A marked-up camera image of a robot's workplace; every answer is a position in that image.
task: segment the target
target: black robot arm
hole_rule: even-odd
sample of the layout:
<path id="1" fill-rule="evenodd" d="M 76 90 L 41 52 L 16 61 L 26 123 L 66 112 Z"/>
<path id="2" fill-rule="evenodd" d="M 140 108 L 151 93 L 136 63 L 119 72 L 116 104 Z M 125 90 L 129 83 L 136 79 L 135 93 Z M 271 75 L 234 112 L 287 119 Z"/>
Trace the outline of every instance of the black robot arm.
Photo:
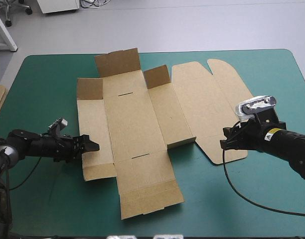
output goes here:
<path id="1" fill-rule="evenodd" d="M 6 237 L 11 224 L 8 186 L 1 179 L 4 172 L 14 167 L 26 156 L 52 157 L 54 162 L 81 160 L 82 154 L 98 151 L 99 145 L 92 142 L 88 135 L 71 137 L 61 136 L 60 131 L 67 126 L 67 121 L 59 118 L 43 134 L 36 134 L 21 129 L 10 132 L 7 138 L 0 139 L 0 239 Z"/>
<path id="2" fill-rule="evenodd" d="M 240 126 L 223 128 L 226 140 L 221 148 L 257 150 L 286 160 L 290 167 L 305 179 L 305 135 L 288 131 L 274 110 L 272 96 L 253 98 L 236 107 L 239 119 L 248 117 Z"/>

